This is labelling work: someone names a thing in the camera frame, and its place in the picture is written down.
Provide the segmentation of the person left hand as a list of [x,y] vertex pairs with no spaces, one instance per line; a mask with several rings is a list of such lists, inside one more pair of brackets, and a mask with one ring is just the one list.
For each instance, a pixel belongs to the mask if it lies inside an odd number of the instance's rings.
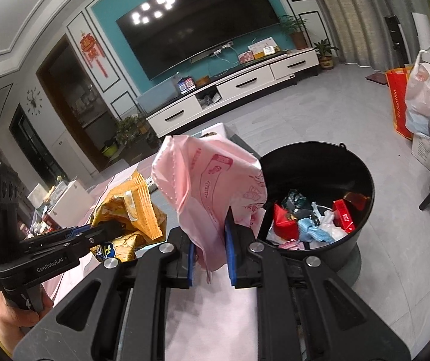
[[21,329],[31,328],[52,309],[53,301],[42,291],[43,309],[41,312],[32,310],[22,310],[18,307],[11,307],[4,295],[0,292],[0,339],[3,340],[4,346],[10,343],[18,343],[24,336]]

